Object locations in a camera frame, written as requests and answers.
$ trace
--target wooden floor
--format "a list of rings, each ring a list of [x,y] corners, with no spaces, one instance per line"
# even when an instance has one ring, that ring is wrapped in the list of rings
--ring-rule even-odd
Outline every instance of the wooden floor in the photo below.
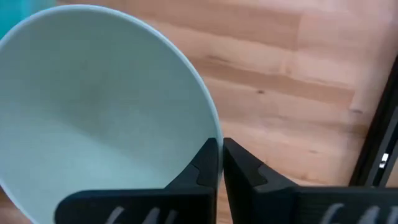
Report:
[[[205,80],[224,135],[302,185],[348,183],[398,53],[396,0],[68,3],[119,9],[160,30]],[[2,224],[27,223],[0,200]],[[219,223],[230,224],[223,185],[218,205]]]

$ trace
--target bowl rim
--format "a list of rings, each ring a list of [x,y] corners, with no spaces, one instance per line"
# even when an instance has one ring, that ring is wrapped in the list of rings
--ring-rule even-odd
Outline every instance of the bowl rim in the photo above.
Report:
[[[58,12],[65,12],[65,11],[91,11],[91,12],[97,12],[97,13],[103,13],[103,14],[109,14],[115,17],[118,17],[120,19],[124,19],[125,21],[131,22],[132,24],[139,26],[146,31],[150,32],[152,35],[156,36],[161,42],[163,42],[173,53],[177,55],[177,57],[187,66],[191,74],[195,77],[195,80],[199,84],[203,94],[205,95],[206,101],[208,103],[208,106],[210,107],[211,114],[213,117],[213,121],[216,125],[216,140],[218,142],[218,147],[219,147],[219,178],[218,178],[218,183],[220,184],[221,180],[221,164],[222,164],[222,145],[223,145],[223,134],[221,132],[221,126],[220,126],[220,121],[218,118],[218,113],[216,106],[214,104],[213,99],[211,98],[210,92],[208,91],[203,79],[199,75],[199,73],[196,71],[195,67],[191,64],[191,62],[188,60],[188,58],[173,44],[171,41],[169,41],[168,38],[166,38],[163,34],[161,34],[159,31],[154,29],[152,26],[149,24],[145,23],[144,21],[126,14],[124,12],[115,10],[115,9],[110,9],[108,7],[104,6],[94,6],[90,4],[71,4],[71,5],[62,5],[62,6],[55,6],[51,7],[48,9],[44,9],[42,11],[39,11],[22,21],[20,21],[18,24],[16,24],[12,29],[10,29],[6,35],[3,36],[2,39],[0,39],[0,51],[4,48],[4,46],[24,27],[28,26],[30,23],[37,21],[39,19],[42,19],[45,16],[50,16],[52,14],[56,14]],[[11,193],[11,190],[7,188],[7,185],[5,181],[0,177],[0,187],[2,187],[3,191],[6,193],[6,195],[10,198],[10,200],[13,202],[13,204],[34,224],[39,224],[25,209],[24,207],[18,202],[18,200],[15,198],[15,196]]]

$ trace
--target black metal frame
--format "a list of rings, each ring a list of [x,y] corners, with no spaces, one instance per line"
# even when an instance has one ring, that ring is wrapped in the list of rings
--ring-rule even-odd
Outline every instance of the black metal frame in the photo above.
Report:
[[[230,138],[223,150],[234,224],[398,222],[398,189],[300,187]],[[78,192],[60,202],[55,223],[215,224],[218,171],[209,139],[166,188]]]
[[[398,57],[351,177],[350,185],[384,187],[398,156]]]

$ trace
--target teal object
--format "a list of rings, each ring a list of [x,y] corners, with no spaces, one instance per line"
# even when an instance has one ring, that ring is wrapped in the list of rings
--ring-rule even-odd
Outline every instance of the teal object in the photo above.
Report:
[[[19,21],[54,5],[54,0],[0,0],[0,38]]]
[[[34,224],[81,190],[162,189],[208,138],[221,159],[203,80],[135,17],[58,6],[0,40],[0,186]]]

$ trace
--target light blue bowl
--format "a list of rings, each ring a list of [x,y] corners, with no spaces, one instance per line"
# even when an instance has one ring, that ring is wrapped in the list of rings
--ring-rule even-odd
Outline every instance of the light blue bowl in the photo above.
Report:
[[[59,6],[0,40],[0,186],[33,223],[81,190],[164,188],[208,138],[222,158],[203,80],[139,19]]]
[[[54,5],[54,0],[0,0],[0,39],[19,21]]]

